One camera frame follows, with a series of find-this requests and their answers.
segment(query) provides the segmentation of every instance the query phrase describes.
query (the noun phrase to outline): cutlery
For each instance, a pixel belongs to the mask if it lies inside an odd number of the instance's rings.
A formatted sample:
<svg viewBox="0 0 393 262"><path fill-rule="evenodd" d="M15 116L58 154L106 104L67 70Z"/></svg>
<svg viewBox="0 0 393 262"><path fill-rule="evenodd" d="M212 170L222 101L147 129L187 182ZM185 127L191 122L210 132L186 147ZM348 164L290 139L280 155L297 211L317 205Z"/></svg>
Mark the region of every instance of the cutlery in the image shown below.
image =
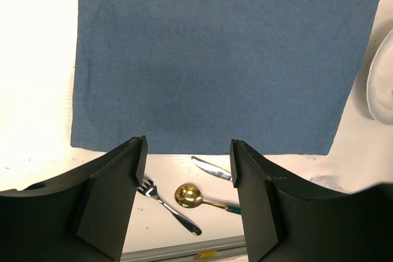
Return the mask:
<svg viewBox="0 0 393 262"><path fill-rule="evenodd" d="M167 205L167 203L165 203L162 200L162 198L158 194L157 186L152 180L144 176L142 180L142 185L140 187L137 187L137 190L142 195L147 196L149 198L153 198L161 205L163 205L168 211L172 213L172 216L176 218L176 220L180 222L181 225L183 225L192 234L196 236L200 236L202 234L202 230L196 224L194 224L194 222L192 222L187 217L183 216L182 214L174 210L172 207Z"/></svg>
<svg viewBox="0 0 393 262"><path fill-rule="evenodd" d="M202 192L194 184L186 183L181 185L175 192L176 202L183 208L196 208L201 204L207 204L228 212L241 215L240 208L223 202L212 202L203 199Z"/></svg>
<svg viewBox="0 0 393 262"><path fill-rule="evenodd" d="M218 178L221 178L221 179L224 179L224 180L232 182L232 175L230 174L230 172L228 172L228 171L226 171L226 170L224 170L224 169L222 169L220 167L217 167L216 165L213 165L213 164L211 164L209 162L206 162L206 161L204 161L202 159L199 159L199 158L197 158L195 156L192 156L191 160L202 171L204 171L204 172L206 172L206 173L208 173L210 175L216 176Z"/></svg>

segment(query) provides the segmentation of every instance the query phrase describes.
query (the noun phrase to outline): table surface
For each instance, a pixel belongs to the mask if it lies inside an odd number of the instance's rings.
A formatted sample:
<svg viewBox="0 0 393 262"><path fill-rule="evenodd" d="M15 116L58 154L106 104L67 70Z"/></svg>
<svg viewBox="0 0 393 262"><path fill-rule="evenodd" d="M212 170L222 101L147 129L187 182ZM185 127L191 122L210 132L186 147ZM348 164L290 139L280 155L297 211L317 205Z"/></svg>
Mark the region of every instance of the table surface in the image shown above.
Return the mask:
<svg viewBox="0 0 393 262"><path fill-rule="evenodd" d="M69 146L77 0L0 0L0 10L0 190L21 190L101 153ZM393 0L381 0L364 65L329 155L269 159L306 179L332 176L348 191L393 181L393 126L370 118L364 90L370 57L391 29ZM230 169L228 156L200 157ZM146 174L163 199L203 234L188 233L157 202L137 194L123 252L243 235L240 216L209 206L187 210L176 205L174 191L185 182L197 184L206 196L238 201L231 183L206 175L189 155L149 155Z"/></svg>

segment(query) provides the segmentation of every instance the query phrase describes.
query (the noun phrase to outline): green spoon handle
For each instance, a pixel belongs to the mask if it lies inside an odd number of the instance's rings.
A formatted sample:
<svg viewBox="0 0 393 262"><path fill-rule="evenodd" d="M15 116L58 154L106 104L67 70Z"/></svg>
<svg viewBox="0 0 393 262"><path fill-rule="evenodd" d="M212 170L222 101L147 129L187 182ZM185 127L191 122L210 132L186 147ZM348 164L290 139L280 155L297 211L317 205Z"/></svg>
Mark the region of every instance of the green spoon handle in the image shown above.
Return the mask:
<svg viewBox="0 0 393 262"><path fill-rule="evenodd" d="M234 214L238 214L241 215L240 212L240 207L236 207L236 206L231 206L231 205L227 205L228 209L226 209L228 212L234 213Z"/></svg>

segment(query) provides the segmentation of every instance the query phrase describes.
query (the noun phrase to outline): knife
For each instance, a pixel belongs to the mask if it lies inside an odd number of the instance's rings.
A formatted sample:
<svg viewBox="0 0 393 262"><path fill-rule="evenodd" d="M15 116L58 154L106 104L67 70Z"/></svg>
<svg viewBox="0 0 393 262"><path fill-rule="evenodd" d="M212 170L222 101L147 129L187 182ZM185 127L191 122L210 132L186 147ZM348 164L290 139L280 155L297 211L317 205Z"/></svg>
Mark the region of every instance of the knife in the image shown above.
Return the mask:
<svg viewBox="0 0 393 262"><path fill-rule="evenodd" d="M226 170L224 170L224 169L222 169L220 167L217 167L216 165L213 165L213 164L211 164L209 162L203 161L202 159L199 159L199 158L197 158L195 156L191 156L191 160L202 171L204 171L204 172L206 172L206 173L208 173L210 175L216 176L218 178L221 178L221 179L224 179L224 180L232 182L232 175L228 171L226 171Z"/></svg>

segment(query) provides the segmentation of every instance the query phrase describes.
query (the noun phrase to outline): blue cloth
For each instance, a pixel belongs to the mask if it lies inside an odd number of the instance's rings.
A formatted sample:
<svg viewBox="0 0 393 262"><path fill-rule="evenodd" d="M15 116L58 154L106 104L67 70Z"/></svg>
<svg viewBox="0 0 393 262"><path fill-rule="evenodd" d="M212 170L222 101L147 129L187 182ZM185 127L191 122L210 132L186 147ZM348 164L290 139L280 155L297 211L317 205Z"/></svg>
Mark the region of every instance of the blue cloth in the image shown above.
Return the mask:
<svg viewBox="0 0 393 262"><path fill-rule="evenodd" d="M329 152L379 0L79 0L71 145Z"/></svg>

